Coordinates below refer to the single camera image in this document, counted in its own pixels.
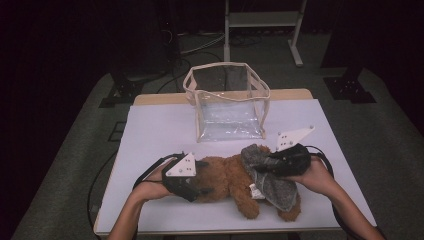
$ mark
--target floor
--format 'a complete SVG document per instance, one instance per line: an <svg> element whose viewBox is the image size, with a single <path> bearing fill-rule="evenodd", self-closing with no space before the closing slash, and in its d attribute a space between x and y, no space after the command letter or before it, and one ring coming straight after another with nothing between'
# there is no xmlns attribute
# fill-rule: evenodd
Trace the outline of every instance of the floor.
<svg viewBox="0 0 424 240"><path fill-rule="evenodd" d="M290 55L289 37L285 34L246 37L245 42L254 44L235 44L231 48L231 60L248 63L271 89L309 89L319 100L378 226L388 239L421 239L424 235L422 136L390 96L384 82L366 69L359 81L376 103L353 104L349 100L333 99L323 78L340 76L344 69L320 68L329 34L300 35L298 48L304 61L301 68L295 66ZM190 50L211 38L182 36L180 40L181 48ZM190 66L223 59L221 46L201 52L206 53L184 56L185 60L174 68L174 76L184 76ZM142 94L154 94L159 89L160 93L181 91L182 77L177 79L177 85L174 83L173 76L168 74L145 84ZM130 107L130 103L99 107L112 88L109 74L99 79L13 239L96 239L90 224L101 206L114 152L119 147L119 130L124 128L122 122L126 121ZM342 231L302 232L300 237L346 239ZM177 237L181 240L257 238L287 239L283 233ZM162 239L162 236L140 239Z"/></svg>

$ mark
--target transparent vinyl bag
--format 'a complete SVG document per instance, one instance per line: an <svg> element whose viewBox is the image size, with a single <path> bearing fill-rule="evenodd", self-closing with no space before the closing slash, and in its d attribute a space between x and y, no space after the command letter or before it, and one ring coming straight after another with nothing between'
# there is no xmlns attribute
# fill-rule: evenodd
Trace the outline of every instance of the transparent vinyl bag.
<svg viewBox="0 0 424 240"><path fill-rule="evenodd" d="M193 67L183 87L196 109L197 142L265 138L270 90L247 64Z"/></svg>

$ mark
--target black cable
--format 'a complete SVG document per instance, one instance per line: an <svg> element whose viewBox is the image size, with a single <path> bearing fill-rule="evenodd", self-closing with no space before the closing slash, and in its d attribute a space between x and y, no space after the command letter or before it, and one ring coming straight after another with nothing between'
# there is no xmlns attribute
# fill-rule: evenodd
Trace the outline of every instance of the black cable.
<svg viewBox="0 0 424 240"><path fill-rule="evenodd" d="M331 163L328 160L328 158L325 156L324 152L321 151L321 149L314 147L314 146L305 146L305 147L306 148L308 148L308 147L314 148L314 149L319 151L319 153L311 153L311 156L319 157L324 162L324 164L327 167L327 170L330 173L331 177L334 178L333 167L331 166ZM334 217L336 218L337 223L340 225L340 227L343 229L343 231L345 231L346 234L353 237L354 239L364 240L362 237L360 237L358 234L356 234L352 229L350 229L350 227L343 221L342 217L340 216L339 212L337 211L337 209L336 209L336 207L334 206L333 203L331 203L331 207L333 208Z"/></svg>
<svg viewBox="0 0 424 240"><path fill-rule="evenodd" d="M224 44L224 35L220 34L221 36L218 38L215 38L214 40L203 44L202 46L196 47L194 49L191 50L186 50L186 51L181 51L181 55L183 54L189 54L189 53L193 53L193 52L197 52L206 48L211 48L211 47L215 47L217 45L222 46Z"/></svg>
<svg viewBox="0 0 424 240"><path fill-rule="evenodd" d="M90 190L88 191L88 197L87 197L87 217L88 217L88 222L90 223L90 228L93 229L94 228L94 224L93 221L91 220L91 216L90 216L90 200L91 200L91 192L93 191L94 188L94 184L97 181L97 178L100 176L100 173L102 173L103 169L106 167L106 165L110 162L110 160L118 153L118 150L115 150L115 152L112 153L112 155L106 160L105 163L103 163L102 167L99 169L99 171L97 172L96 176L94 177L91 186L90 186ZM94 234L96 236L96 238L98 240L101 240L101 238L99 236L97 236L96 234Z"/></svg>
<svg viewBox="0 0 424 240"><path fill-rule="evenodd" d="M183 56L188 57L188 56L192 56L192 55L196 55L196 54L208 54L208 55L214 56L216 59L218 59L218 62L222 62L222 59L218 55L210 53L210 52L197 52L197 51L195 51L195 52L183 54Z"/></svg>
<svg viewBox="0 0 424 240"><path fill-rule="evenodd" d="M246 37L243 35L236 35L231 37L230 45L231 47L236 47L236 48L247 48L262 42L262 37L260 35L257 35L256 37L258 38L258 40L254 40L251 37Z"/></svg>
<svg viewBox="0 0 424 240"><path fill-rule="evenodd" d="M216 39L216 36L221 36L222 32L216 32L216 33L194 33L192 34L194 36L199 36L199 37L204 37L204 38L211 38L211 39Z"/></svg>
<svg viewBox="0 0 424 240"><path fill-rule="evenodd" d="M256 4L256 0L253 0L253 1L252 1L252 4L250 4L250 7L249 7L248 12L252 11L252 9L253 9L253 7L255 6L255 4Z"/></svg>
<svg viewBox="0 0 424 240"><path fill-rule="evenodd" d="M145 178L147 178L156 168L158 168L160 165L162 165L162 163L164 163L167 159L170 158L179 158L181 156L181 154L171 154L168 155L166 157L160 158L159 160L157 160L155 163L153 163L152 166L150 166L146 171L144 171L143 174L141 174L140 177L137 178L137 180L135 181L134 185L133 185L133 189L136 188L140 183L142 182L154 182L154 183L162 183L162 181L155 181L155 180L146 180ZM136 240L137 239L137 233L138 233L138 225L135 228L135 232L133 234L132 239Z"/></svg>
<svg viewBox="0 0 424 240"><path fill-rule="evenodd" d="M183 72L182 74L178 75L177 77L174 77L171 80L168 80L164 84L162 84L162 86L156 91L156 94L158 94L170 82L172 82L172 81L178 81L178 78L186 75L190 71L190 69L191 69L191 63L189 61L185 60L185 59L181 59L181 61L184 61L184 62L186 62L188 64L188 69L185 72Z"/></svg>
<svg viewBox="0 0 424 240"><path fill-rule="evenodd" d="M171 70L171 75L172 75L172 78L175 79L174 69ZM180 87L178 86L178 81L175 79L174 83L175 83L176 92L179 93L180 92Z"/></svg>
<svg viewBox="0 0 424 240"><path fill-rule="evenodd" d="M161 79L161 78L165 77L168 73L169 73L169 71L164 71L162 73L158 73L158 75L153 76L151 78L141 78L141 79L138 79L138 80L129 80L129 82L136 84L136 85L137 84L145 84L147 82L151 82L151 81L154 81L154 80Z"/></svg>

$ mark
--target wooden table edge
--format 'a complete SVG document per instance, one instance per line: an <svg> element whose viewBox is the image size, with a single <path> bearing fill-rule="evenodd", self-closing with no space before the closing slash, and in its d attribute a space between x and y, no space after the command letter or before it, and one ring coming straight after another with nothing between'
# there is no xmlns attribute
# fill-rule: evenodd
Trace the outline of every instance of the wooden table edge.
<svg viewBox="0 0 424 240"><path fill-rule="evenodd" d="M185 96L185 93L142 94L135 98L133 105L185 104L188 103ZM271 90L271 101L301 99L313 99L313 96L311 92L305 88Z"/></svg>

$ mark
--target white tabletop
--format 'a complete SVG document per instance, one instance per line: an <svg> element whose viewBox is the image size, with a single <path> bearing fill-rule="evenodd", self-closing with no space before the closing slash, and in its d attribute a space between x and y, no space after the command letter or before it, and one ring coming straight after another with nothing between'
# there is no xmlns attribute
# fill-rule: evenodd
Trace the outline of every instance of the white tabletop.
<svg viewBox="0 0 424 240"><path fill-rule="evenodd" d="M316 99L271 101L265 121L266 139L196 142L195 110L188 104L132 106L94 231L107 235L131 192L135 180L159 158L194 152L228 157L252 143L275 149L278 132L315 126L300 143L320 148L332 163L335 178L352 197L365 217L374 217L346 162L331 127ZM141 234L187 234L263 231L307 231L339 228L330 201L298 185L302 212L295 222L284 222L272 206L261 204L255 220L238 212L231 198L216 203L190 203L179 197L149 201L139 221Z"/></svg>

